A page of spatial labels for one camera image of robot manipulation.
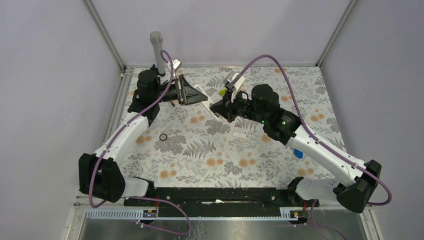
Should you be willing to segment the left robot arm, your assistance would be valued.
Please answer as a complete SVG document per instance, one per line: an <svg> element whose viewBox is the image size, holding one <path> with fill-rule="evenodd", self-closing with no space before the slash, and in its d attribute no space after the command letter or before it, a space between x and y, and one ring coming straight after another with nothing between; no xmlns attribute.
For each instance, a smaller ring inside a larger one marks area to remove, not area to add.
<svg viewBox="0 0 424 240"><path fill-rule="evenodd" d="M84 153L79 158L79 191L111 203L136 197L144 206L152 204L155 192L149 188L150 183L139 177L123 176L121 162L136 139L154 122L161 102L176 101L187 106L207 100L207 95L190 85L183 74L162 83L157 68L141 71L121 125L94 153Z"/></svg>

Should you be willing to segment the white remote control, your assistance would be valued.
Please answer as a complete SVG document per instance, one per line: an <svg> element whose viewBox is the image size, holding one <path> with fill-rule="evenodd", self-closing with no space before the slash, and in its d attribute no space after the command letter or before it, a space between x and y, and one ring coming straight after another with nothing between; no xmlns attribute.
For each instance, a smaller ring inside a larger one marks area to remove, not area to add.
<svg viewBox="0 0 424 240"><path fill-rule="evenodd" d="M210 105L213 105L214 104L214 102L212 101L212 98L198 85L198 84L196 84L195 86L194 86L194 88L196 89L196 90L198 90L198 91L200 91L203 95L205 95L206 97L207 97L207 100L206 101L202 101L201 102L201 104L205 107L205 109L212 115L212 117L213 118L215 118L217 121L219 121L220 120L220 118L215 114L215 113L213 113L211 110L210 110Z"/></svg>

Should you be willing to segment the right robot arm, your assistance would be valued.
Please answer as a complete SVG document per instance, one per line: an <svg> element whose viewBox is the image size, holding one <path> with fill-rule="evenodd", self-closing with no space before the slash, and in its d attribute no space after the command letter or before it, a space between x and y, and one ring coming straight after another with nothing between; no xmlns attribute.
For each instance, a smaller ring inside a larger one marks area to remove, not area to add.
<svg viewBox="0 0 424 240"><path fill-rule="evenodd" d="M244 98L245 95L243 91L228 91L209 108L230 123L241 117L262 124L269 138L306 154L334 176L333 179L300 177L294 180L294 188L286 193L291 205L318 199L336 201L354 213L364 211L378 185L382 170L379 162L373 159L365 162L319 138L297 115L280 106L279 95L268 84L253 87L251 98Z"/></svg>

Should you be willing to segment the white battery cover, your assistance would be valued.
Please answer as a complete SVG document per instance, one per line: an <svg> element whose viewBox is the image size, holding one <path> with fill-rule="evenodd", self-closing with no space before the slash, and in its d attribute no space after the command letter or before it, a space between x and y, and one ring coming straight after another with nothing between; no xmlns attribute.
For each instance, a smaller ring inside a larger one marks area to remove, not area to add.
<svg viewBox="0 0 424 240"><path fill-rule="evenodd" d="M241 132L234 131L232 134L235 138L246 139L247 135Z"/></svg>

